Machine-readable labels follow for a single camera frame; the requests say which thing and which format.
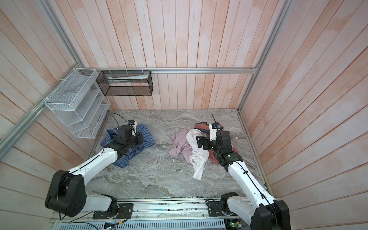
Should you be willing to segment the blue checkered shirt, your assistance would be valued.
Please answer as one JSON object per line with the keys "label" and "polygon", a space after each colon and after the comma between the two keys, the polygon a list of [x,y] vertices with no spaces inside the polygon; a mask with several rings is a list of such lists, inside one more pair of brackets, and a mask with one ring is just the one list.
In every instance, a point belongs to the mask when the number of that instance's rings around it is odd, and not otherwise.
{"label": "blue checkered shirt", "polygon": [[103,148],[111,148],[117,152],[117,160],[113,165],[125,168],[130,160],[138,156],[143,150],[155,145],[152,134],[145,124],[136,126],[137,134],[144,139],[142,145],[136,145],[133,129],[129,125],[122,125],[114,129],[108,129],[104,140],[100,143]]}

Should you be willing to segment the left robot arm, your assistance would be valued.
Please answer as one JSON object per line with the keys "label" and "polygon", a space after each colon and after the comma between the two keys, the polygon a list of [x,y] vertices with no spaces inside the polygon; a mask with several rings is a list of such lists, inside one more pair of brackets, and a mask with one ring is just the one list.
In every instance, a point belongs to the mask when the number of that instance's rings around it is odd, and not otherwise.
{"label": "left robot arm", "polygon": [[129,120],[127,125],[118,127],[110,143],[94,157],[68,171],[57,171],[52,177],[45,207],[68,217],[98,211],[109,219],[116,218],[117,199],[110,195],[87,195],[85,186],[105,167],[126,156],[129,149],[143,143],[136,126],[136,121]]}

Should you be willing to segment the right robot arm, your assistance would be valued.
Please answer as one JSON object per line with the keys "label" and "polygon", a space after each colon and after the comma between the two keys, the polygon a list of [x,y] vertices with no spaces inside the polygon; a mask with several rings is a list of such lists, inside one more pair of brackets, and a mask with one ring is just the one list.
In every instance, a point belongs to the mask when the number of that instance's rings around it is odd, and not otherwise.
{"label": "right robot arm", "polygon": [[240,185],[249,202],[237,193],[221,196],[222,212],[236,214],[251,230],[290,230],[290,214],[287,204],[276,200],[255,179],[240,155],[232,149],[230,133],[211,130],[209,137],[197,136],[197,147],[214,152],[216,160]]}

